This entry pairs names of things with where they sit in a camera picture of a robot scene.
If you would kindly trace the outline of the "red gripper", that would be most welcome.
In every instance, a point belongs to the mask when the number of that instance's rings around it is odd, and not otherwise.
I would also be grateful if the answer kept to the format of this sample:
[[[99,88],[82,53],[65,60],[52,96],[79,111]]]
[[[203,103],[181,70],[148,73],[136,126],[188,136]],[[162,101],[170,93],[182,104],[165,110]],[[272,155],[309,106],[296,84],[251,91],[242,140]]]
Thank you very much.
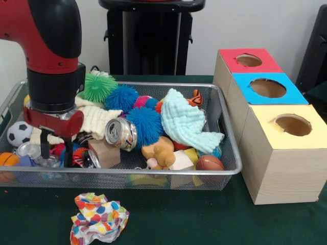
[[[73,143],[70,139],[79,133],[84,121],[84,114],[80,110],[73,109],[64,114],[45,114],[28,107],[24,107],[25,121],[36,128],[40,128],[40,148],[43,159],[49,159],[50,150],[48,135],[50,131],[64,139],[65,156],[64,167],[72,166],[73,162]]]

